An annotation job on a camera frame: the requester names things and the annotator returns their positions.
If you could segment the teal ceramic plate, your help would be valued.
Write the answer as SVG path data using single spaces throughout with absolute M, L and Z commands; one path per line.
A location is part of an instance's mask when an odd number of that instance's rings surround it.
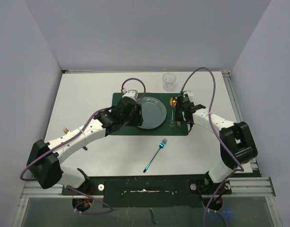
M 144 97 L 140 101 L 142 107 L 141 129 L 151 130 L 159 127 L 166 119 L 167 110 L 165 105 L 154 97 Z

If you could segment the gold fork with green handle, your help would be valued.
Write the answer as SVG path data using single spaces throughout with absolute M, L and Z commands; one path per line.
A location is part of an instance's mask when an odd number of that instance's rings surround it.
M 62 129 L 62 131 L 63 131 L 65 134 L 68 134 L 68 133 L 70 133 L 70 130 L 69 130 L 69 129 L 67 129 L 66 127 L 65 127 L 65 128 L 63 128 L 63 129 Z M 88 150 L 88 148 L 87 148 L 86 146 L 84 146 L 84 147 L 83 147 L 83 149 L 84 149 L 85 151 L 87 151 L 87 150 Z

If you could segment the iridescent gold spoon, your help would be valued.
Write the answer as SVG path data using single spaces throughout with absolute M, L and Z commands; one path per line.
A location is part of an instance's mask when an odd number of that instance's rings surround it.
M 170 98 L 170 106 L 171 106 L 171 120 L 170 120 L 170 127 L 174 127 L 174 108 L 176 107 L 176 98 L 173 96 Z

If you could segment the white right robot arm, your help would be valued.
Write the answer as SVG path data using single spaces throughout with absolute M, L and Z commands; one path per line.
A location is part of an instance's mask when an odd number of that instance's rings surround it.
M 221 182 L 235 172 L 243 172 L 244 164 L 256 158 L 258 151 L 245 122 L 232 122 L 213 114 L 205 106 L 195 105 L 183 93 L 176 97 L 175 120 L 185 121 L 190 127 L 201 126 L 216 136 L 220 142 L 220 161 L 206 174 L 204 188 L 215 193 L 221 188 Z

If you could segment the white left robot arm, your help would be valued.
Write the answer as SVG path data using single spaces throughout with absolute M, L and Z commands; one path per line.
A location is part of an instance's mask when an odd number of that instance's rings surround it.
M 71 186 L 78 194 L 88 192 L 89 177 L 81 168 L 69 168 L 62 163 L 87 144 L 102 139 L 123 126 L 142 125 L 142 108 L 131 97 L 123 97 L 116 106 L 95 112 L 85 125 L 65 136 L 33 144 L 27 168 L 43 189 L 56 184 Z

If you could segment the blue metal fork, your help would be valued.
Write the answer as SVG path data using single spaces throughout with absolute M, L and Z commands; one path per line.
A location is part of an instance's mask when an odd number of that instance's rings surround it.
M 147 172 L 147 170 L 149 169 L 149 167 L 150 167 L 150 165 L 152 164 L 153 160 L 155 159 L 155 157 L 157 156 L 157 154 L 159 153 L 159 151 L 165 147 L 166 143 L 167 143 L 167 139 L 164 138 L 164 139 L 161 141 L 161 143 L 159 144 L 159 148 L 158 148 L 158 150 L 156 151 L 155 155 L 153 156 L 153 158 L 149 161 L 149 163 L 148 163 L 148 164 L 146 165 L 146 167 L 144 168 L 143 173 L 146 173 L 146 172 Z

